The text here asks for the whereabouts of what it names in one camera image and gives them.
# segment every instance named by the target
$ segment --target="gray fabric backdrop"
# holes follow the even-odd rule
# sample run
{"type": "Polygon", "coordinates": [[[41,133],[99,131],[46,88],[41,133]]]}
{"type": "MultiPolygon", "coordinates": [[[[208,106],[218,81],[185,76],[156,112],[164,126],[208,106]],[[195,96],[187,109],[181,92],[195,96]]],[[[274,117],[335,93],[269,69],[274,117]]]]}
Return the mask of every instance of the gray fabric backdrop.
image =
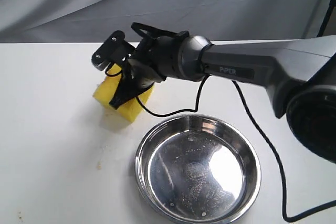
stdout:
{"type": "Polygon", "coordinates": [[[329,0],[0,0],[0,42],[96,42],[132,22],[211,40],[317,34],[329,0]]]}

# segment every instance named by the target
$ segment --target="black wire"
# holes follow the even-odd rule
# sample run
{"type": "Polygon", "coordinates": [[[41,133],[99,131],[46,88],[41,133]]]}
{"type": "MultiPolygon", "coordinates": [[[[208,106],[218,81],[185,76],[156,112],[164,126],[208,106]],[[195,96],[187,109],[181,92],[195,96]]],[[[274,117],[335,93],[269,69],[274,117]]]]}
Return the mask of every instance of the black wire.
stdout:
{"type": "Polygon", "coordinates": [[[182,113],[182,112],[197,112],[198,111],[198,105],[200,103],[200,97],[201,97],[201,91],[202,91],[202,88],[203,88],[203,85],[205,83],[205,81],[209,78],[209,75],[206,75],[201,84],[199,85],[199,88],[198,88],[198,92],[197,92],[197,96],[196,96],[196,103],[195,103],[195,109],[182,109],[182,110],[177,110],[177,111],[174,111],[174,112],[171,112],[171,113],[168,113],[168,114],[156,114],[152,111],[150,111],[149,109],[146,108],[145,105],[143,105],[143,103],[140,101],[139,97],[135,97],[136,100],[138,101],[139,105],[144,109],[146,110],[148,113],[150,113],[151,115],[153,116],[156,116],[158,118],[165,118],[167,116],[171,116],[171,115],[175,115],[175,114],[178,114],[178,113],[182,113]]]}
{"type": "Polygon", "coordinates": [[[301,220],[305,217],[311,216],[313,214],[316,214],[317,212],[326,210],[328,208],[334,207],[336,206],[336,200],[333,200],[331,202],[319,205],[317,207],[308,209],[307,211],[304,211],[298,215],[295,215],[293,217],[288,217],[287,215],[287,185],[286,185],[286,177],[285,177],[285,170],[284,170],[284,166],[282,165],[280,156],[277,152],[277,150],[275,149],[274,145],[271,143],[271,141],[269,140],[269,138],[267,137],[267,135],[262,131],[262,129],[260,128],[260,126],[258,125],[258,123],[256,122],[256,120],[253,118],[246,100],[244,98],[243,92],[241,91],[238,83],[236,81],[232,81],[234,86],[236,87],[238,94],[240,96],[241,102],[243,103],[244,109],[248,115],[248,117],[250,118],[252,124],[255,126],[255,128],[258,130],[258,132],[262,135],[262,137],[265,139],[266,143],[268,144],[268,146],[271,148],[278,166],[279,166],[279,170],[280,170],[280,175],[281,175],[281,184],[282,184],[282,217],[286,222],[295,222],[298,220],[301,220]]]}
{"type": "Polygon", "coordinates": [[[112,66],[113,66],[113,64],[110,63],[110,64],[107,66],[106,70],[105,70],[105,74],[106,74],[108,77],[116,77],[116,76],[118,76],[118,75],[120,75],[120,74],[122,73],[122,70],[120,70],[118,73],[109,74],[109,70],[112,68],[112,66]]]}

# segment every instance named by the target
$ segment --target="table surface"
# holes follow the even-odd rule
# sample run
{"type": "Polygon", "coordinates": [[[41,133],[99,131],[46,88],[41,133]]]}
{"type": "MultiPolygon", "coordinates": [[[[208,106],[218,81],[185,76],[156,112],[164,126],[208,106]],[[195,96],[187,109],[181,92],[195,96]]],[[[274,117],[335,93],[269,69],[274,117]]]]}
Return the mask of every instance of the table surface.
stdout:
{"type": "MultiPolygon", "coordinates": [[[[0,223],[170,223],[141,198],[134,155],[162,119],[141,112],[133,124],[103,109],[92,94],[104,79],[90,62],[99,44],[0,45],[0,223]]],[[[336,165],[310,153],[278,120],[261,87],[241,84],[247,103],[283,160],[288,212],[336,198],[336,165]]],[[[193,108],[198,83],[168,79],[148,107],[157,113],[193,108]]],[[[281,183],[271,150],[247,117],[228,80],[204,85],[200,114],[239,129],[261,163],[261,189],[236,223],[285,223],[281,183]]],[[[298,223],[334,223],[336,209],[298,223]]]]}

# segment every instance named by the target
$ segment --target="stainless steel bowl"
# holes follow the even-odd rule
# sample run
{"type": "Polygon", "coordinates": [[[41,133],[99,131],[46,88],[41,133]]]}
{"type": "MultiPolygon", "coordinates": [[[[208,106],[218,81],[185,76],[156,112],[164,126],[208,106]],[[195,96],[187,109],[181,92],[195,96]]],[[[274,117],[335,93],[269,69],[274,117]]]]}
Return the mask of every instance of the stainless steel bowl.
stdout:
{"type": "Polygon", "coordinates": [[[176,223],[231,223],[259,192],[253,147],[231,125],[210,116],[180,115],[158,124],[136,154],[141,194],[176,223]]]}

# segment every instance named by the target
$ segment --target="sponge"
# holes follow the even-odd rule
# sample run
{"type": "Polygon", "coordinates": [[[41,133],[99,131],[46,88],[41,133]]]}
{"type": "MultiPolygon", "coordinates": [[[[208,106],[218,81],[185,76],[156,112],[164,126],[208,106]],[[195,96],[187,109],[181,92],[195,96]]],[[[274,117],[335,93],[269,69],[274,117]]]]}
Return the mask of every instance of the sponge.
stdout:
{"type": "MultiPolygon", "coordinates": [[[[121,68],[114,64],[113,67],[108,71],[109,74],[117,73],[121,68]]],[[[117,89],[118,83],[121,79],[121,74],[115,77],[106,77],[105,80],[97,87],[96,91],[93,94],[93,97],[104,107],[108,109],[115,110],[109,102],[112,100],[115,90],[117,89]]],[[[153,86],[139,95],[139,99],[143,104],[146,104],[150,94],[152,93],[153,86]]],[[[142,108],[135,98],[124,103],[118,107],[117,112],[129,122],[134,122],[142,108]]]]}

